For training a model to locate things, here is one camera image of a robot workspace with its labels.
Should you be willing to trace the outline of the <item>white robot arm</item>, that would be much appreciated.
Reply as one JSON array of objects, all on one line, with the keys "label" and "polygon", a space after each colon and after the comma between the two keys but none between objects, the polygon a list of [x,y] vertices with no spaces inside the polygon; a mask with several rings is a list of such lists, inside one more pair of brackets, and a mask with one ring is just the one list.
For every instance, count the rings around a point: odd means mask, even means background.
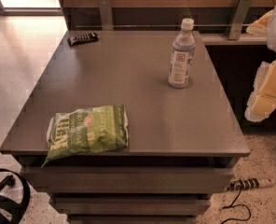
[{"label": "white robot arm", "polygon": [[[276,7],[251,23],[246,32],[250,35],[264,35],[268,49],[276,52]],[[253,87],[244,116],[249,121],[260,122],[276,109],[276,60],[260,64]]]}]

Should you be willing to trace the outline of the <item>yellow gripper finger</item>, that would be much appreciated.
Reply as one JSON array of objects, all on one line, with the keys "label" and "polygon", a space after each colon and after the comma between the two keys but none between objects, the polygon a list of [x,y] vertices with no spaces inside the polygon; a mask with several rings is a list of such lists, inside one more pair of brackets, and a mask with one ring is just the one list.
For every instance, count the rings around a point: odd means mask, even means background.
[{"label": "yellow gripper finger", "polygon": [[246,33],[249,35],[263,36],[267,34],[269,20],[272,15],[272,10],[265,13],[258,20],[252,22],[247,28]]},{"label": "yellow gripper finger", "polygon": [[244,116],[252,122],[267,119],[276,109],[276,60],[262,62],[258,67],[254,90],[251,92]]}]

